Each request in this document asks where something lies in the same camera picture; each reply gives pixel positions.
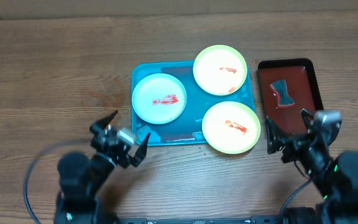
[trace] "plate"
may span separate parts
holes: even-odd
[[[203,134],[216,150],[238,154],[256,144],[260,136],[260,122],[248,106],[226,101],[214,105],[206,112]]]
[[[165,124],[177,119],[185,109],[186,101],[183,84],[164,73],[145,77],[132,92],[135,113],[152,124]]]
[[[193,74],[197,84],[207,93],[228,95],[234,93],[247,78],[247,64],[234,48],[214,45],[196,57]]]

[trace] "red stain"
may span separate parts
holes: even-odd
[[[237,72],[237,69],[235,68],[225,68],[225,67],[221,67],[219,70],[223,71],[224,69],[226,69],[227,72],[232,72],[233,74]]]
[[[153,100],[153,105],[172,105],[174,103],[178,103],[178,97],[176,95],[167,95],[166,97],[160,100]]]
[[[236,90],[236,88],[235,88],[235,87],[232,87],[232,88],[229,90],[229,93],[234,92],[234,90]]]
[[[245,127],[243,127],[240,124],[237,124],[235,122],[232,122],[230,120],[226,120],[224,123],[226,125],[228,125],[230,128],[236,128],[236,129],[240,130],[242,132],[242,134],[246,134],[246,132],[247,132],[247,129]]]

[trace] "wall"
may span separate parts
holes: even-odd
[[[0,0],[0,19],[358,9],[358,0]]]

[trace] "blue tray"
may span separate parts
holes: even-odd
[[[143,78],[156,73],[173,75],[182,82],[187,92],[187,103],[182,114],[167,124],[150,124],[140,119],[132,108],[132,132],[137,134],[138,144],[148,133],[151,133],[149,146],[206,143],[201,132],[203,117],[210,107],[223,101],[240,102],[255,111],[249,73],[243,86],[235,93],[215,96],[205,92],[197,85],[193,76],[193,64],[194,60],[144,63],[136,66],[132,72],[131,94]]]

